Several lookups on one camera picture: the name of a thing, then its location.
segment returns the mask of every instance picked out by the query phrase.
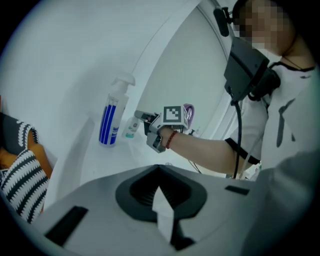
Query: striped cloth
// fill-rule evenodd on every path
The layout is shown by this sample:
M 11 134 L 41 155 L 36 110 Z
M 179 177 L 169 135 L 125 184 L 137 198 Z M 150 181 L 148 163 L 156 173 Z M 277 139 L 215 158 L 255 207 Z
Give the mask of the striped cloth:
M 32 223 L 42 210 L 48 185 L 34 153 L 25 149 L 2 177 L 1 190 L 21 218 Z

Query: black strap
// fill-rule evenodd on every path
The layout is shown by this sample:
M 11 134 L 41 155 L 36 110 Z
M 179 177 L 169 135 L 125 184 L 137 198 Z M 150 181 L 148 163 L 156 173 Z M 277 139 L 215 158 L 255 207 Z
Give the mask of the black strap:
M 291 70 L 291 71 L 300 71 L 300 72 L 308 72 L 308 71 L 312 71 L 315 69 L 315 67 L 308 67 L 308 68 L 303 68 L 303 69 L 297 69 L 295 67 L 292 67 L 292 66 L 289 66 L 281 61 L 278 61 L 278 62 L 275 62 L 275 63 L 272 63 L 270 66 L 269 66 L 269 69 L 272 69 L 273 67 L 275 66 L 284 66 L 287 70 Z
M 225 141 L 230 145 L 230 147 L 234 150 L 237 151 L 237 146 L 238 144 L 232 139 L 232 138 L 227 138 Z M 241 147 L 240 152 L 239 152 L 240 157 L 243 159 L 246 159 L 248 156 L 248 153 Z M 254 158 L 252 155 L 249 157 L 248 163 L 252 165 L 257 165 L 260 162 L 260 160 Z

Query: purple object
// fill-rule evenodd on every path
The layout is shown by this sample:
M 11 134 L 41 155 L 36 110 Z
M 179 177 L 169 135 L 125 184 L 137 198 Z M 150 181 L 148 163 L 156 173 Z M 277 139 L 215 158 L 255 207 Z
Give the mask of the purple object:
M 183 105 L 186 112 L 187 112 L 187 119 L 188 119 L 188 129 L 190 129 L 191 123 L 194 119 L 194 115 L 195 115 L 195 107 L 192 104 L 184 104 Z

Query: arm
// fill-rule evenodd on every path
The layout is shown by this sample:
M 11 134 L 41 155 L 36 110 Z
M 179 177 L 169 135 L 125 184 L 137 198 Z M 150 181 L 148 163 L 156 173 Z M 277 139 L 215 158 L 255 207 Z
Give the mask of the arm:
M 173 130 L 164 127 L 160 131 L 161 144 L 165 147 Z M 209 140 L 177 133 L 170 142 L 170 149 L 180 156 L 195 162 L 209 170 L 234 174 L 237 153 L 224 140 Z M 238 171 L 240 172 L 245 160 L 240 156 Z

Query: hand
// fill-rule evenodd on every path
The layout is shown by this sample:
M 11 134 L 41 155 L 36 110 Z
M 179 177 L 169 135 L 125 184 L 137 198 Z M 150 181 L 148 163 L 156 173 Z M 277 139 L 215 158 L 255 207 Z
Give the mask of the hand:
M 165 147 L 167 145 L 167 142 L 173 132 L 174 132 L 174 130 L 168 126 L 165 126 L 160 130 L 159 133 L 162 136 L 161 145 L 163 147 Z

